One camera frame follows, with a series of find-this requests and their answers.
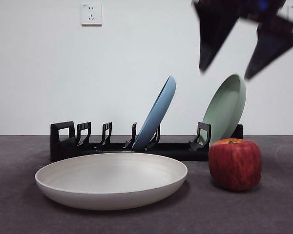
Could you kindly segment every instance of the white plate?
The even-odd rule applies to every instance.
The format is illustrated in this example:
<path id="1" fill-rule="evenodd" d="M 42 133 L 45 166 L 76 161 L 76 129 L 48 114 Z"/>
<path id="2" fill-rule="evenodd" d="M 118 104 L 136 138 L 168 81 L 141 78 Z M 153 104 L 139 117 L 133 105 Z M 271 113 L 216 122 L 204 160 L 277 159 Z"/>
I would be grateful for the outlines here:
<path id="1" fill-rule="evenodd" d="M 174 159 L 139 153 L 108 153 L 49 164 L 35 175 L 50 199 L 74 208 L 121 210 L 160 201 L 177 191 L 187 167 Z"/>

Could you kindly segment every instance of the dish rack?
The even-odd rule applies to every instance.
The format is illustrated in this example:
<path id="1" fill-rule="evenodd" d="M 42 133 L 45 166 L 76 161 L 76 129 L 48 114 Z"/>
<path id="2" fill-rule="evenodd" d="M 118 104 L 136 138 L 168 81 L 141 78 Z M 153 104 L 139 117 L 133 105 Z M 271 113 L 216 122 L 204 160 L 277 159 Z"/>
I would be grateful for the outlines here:
<path id="1" fill-rule="evenodd" d="M 60 140 L 59 130 L 68 128 L 68 138 Z M 53 123 L 50 125 L 50 161 L 60 161 L 67 158 L 95 155 L 102 153 L 148 153 L 162 155 L 179 161 L 208 161 L 209 142 L 211 135 L 211 125 L 199 122 L 197 125 L 197 135 L 193 141 L 188 143 L 161 143 L 159 126 L 149 144 L 141 151 L 134 151 L 132 145 L 136 139 L 137 123 L 132 125 L 131 139 L 125 143 L 111 143 L 112 122 L 102 126 L 102 139 L 99 143 L 91 143 L 91 122 L 77 125 L 77 135 L 75 135 L 74 122 Z M 81 131 L 87 130 L 87 136 L 81 140 Z M 201 130 L 207 132 L 207 139 L 199 143 Z M 238 124 L 231 138 L 243 139 L 243 125 Z"/>

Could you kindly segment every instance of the blue plate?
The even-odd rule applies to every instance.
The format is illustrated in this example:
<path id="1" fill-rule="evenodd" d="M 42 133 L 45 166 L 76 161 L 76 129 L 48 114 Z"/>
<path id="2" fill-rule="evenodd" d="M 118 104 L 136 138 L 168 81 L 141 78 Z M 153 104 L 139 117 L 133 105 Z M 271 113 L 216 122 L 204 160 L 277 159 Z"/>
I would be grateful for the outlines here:
<path id="1" fill-rule="evenodd" d="M 152 139 L 158 126 L 160 126 L 166 111 L 174 97 L 176 91 L 176 81 L 174 77 L 169 76 L 159 96 L 157 97 L 150 113 L 139 132 L 139 135 L 132 146 L 133 150 L 142 150 Z"/>

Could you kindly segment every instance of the plate rim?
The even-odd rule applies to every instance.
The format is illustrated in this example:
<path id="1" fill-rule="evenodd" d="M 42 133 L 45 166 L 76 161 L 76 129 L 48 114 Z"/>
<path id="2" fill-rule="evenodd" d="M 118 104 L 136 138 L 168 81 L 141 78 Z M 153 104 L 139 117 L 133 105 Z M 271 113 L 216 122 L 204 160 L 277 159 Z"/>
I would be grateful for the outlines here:
<path id="1" fill-rule="evenodd" d="M 47 185 L 43 182 L 41 182 L 39 179 L 38 179 L 38 175 L 39 173 L 41 173 L 41 171 L 43 171 L 46 167 L 49 167 L 51 165 L 54 165 L 54 164 L 57 164 L 57 163 L 61 163 L 63 161 L 67 161 L 67 160 L 73 160 L 73 159 L 78 159 L 78 158 L 81 158 L 81 157 L 90 157 L 90 156 L 97 156 L 97 155 L 118 155 L 118 154 L 134 154 L 134 155 L 146 155 L 146 156 L 158 156 L 158 157 L 163 157 L 165 159 L 168 159 L 168 160 L 172 160 L 172 161 L 176 161 L 178 162 L 179 165 L 181 165 L 182 167 L 184 167 L 184 169 L 186 170 L 185 173 L 177 180 L 174 180 L 172 183 L 168 183 L 168 184 L 165 184 L 165 185 L 161 185 L 161 186 L 158 186 L 158 187 L 153 187 L 153 188 L 147 188 L 147 189 L 142 189 L 142 190 L 132 190 L 132 191 L 126 191 L 126 192 L 111 192 L 111 193 L 107 193 L 107 192 L 82 192 L 82 191 L 73 191 L 73 190 L 66 190 L 66 189 L 59 189 L 59 188 L 55 188 L 53 186 L 50 186 L 50 185 Z M 163 187 L 167 187 L 169 185 L 172 185 L 172 184 L 175 184 L 183 179 L 186 178 L 188 174 L 188 168 L 185 164 L 183 164 L 182 162 L 178 161 L 178 160 L 175 160 L 173 158 L 170 158 L 170 157 L 165 157 L 165 156 L 162 156 L 162 155 L 154 155 L 154 154 L 147 154 L 147 153 L 128 153 L 128 152 L 123 152 L 123 153 L 102 153 L 102 154 L 95 154 L 95 155 L 84 155 L 84 156 L 79 156 L 79 157 L 72 157 L 72 158 L 67 158 L 67 159 L 64 159 L 64 160 L 60 160 L 60 161 L 57 161 L 57 162 L 53 162 L 53 163 L 50 163 L 42 168 L 40 168 L 36 173 L 35 173 L 35 181 L 38 185 L 41 185 L 41 186 L 44 186 L 48 189 L 51 189 L 51 190 L 55 190 L 55 191 L 59 191 L 59 192 L 65 192 L 65 193 L 74 193 L 74 194 L 87 194 L 87 195 L 118 195 L 118 194 L 129 194 L 129 193 L 138 193 L 138 192 L 145 192 L 145 191 L 149 191 L 149 190 L 154 190 L 154 189 L 160 189 L 160 188 L 163 188 Z"/>

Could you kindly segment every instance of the plate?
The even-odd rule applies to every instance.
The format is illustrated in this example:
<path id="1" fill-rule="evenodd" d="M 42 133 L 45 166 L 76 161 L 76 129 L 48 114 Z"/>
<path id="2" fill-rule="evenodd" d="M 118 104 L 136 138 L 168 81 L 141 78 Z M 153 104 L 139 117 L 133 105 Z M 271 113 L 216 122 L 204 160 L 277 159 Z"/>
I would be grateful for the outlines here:
<path id="1" fill-rule="evenodd" d="M 152 139 L 157 128 L 160 126 L 176 91 L 176 81 L 170 76 L 158 95 L 146 120 L 132 146 L 133 150 L 142 150 Z"/>
<path id="2" fill-rule="evenodd" d="M 221 84 L 203 118 L 203 123 L 211 125 L 210 146 L 215 141 L 230 138 L 242 116 L 245 100 L 245 82 L 239 75 L 231 75 Z M 201 131 L 200 143 L 206 138 L 207 133 Z"/>
<path id="3" fill-rule="evenodd" d="M 106 153 L 65 159 L 35 175 L 40 190 L 66 206 L 121 210 L 160 201 L 176 192 L 187 167 L 172 158 L 143 153 Z"/>

